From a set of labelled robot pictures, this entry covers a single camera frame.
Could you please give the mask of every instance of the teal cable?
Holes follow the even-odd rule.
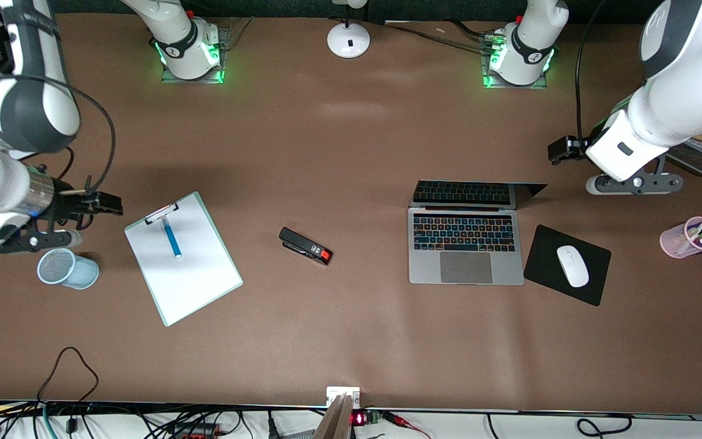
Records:
[[[56,436],[56,431],[53,431],[53,426],[51,425],[51,422],[48,420],[48,405],[47,404],[42,406],[42,420],[45,421],[45,427],[48,428],[48,433],[50,433],[50,436],[53,439],[59,439]]]

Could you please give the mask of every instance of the empty cup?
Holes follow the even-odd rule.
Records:
[[[40,259],[37,277],[46,284],[85,290],[99,277],[99,266],[88,258],[75,255],[69,248],[55,248]]]

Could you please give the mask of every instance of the laptop trackpad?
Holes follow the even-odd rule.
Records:
[[[490,253],[441,252],[441,282],[445,284],[491,284]]]

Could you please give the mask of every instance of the laptop screen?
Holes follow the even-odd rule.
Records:
[[[518,209],[546,187],[543,183],[419,180],[413,203]]]

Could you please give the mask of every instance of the white floor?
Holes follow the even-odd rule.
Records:
[[[432,439],[492,439],[486,417],[477,413],[440,413],[440,412],[398,412],[398,414],[413,425],[420,427]],[[253,439],[268,438],[267,412],[245,412],[245,419],[251,428]],[[148,416],[158,422],[174,419],[176,414]],[[306,430],[314,430],[321,421],[321,416],[309,411],[273,412],[273,418],[281,436],[296,434]],[[79,430],[73,434],[73,439],[91,439],[83,423],[78,419]],[[87,416],[87,422],[93,439],[142,439],[148,435],[148,429],[137,416],[132,415],[94,415]],[[498,414],[492,416],[492,422],[499,439],[582,439],[576,429],[579,416],[531,416]],[[613,430],[624,427],[623,419],[590,418],[602,430]],[[51,417],[51,425],[58,439],[67,439],[65,433],[67,416]],[[221,414],[218,422],[222,430],[234,427],[237,414],[226,412]],[[37,439],[50,439],[42,419],[37,419]],[[381,439],[426,439],[412,430],[395,427],[391,423],[381,421],[377,424],[356,428],[358,439],[368,439],[385,434]],[[226,436],[228,439],[251,439],[251,434],[240,425],[236,431]],[[702,439],[702,421],[689,418],[679,419],[635,419],[628,431],[606,439]],[[32,420],[22,419],[12,428],[7,439],[34,439]]]

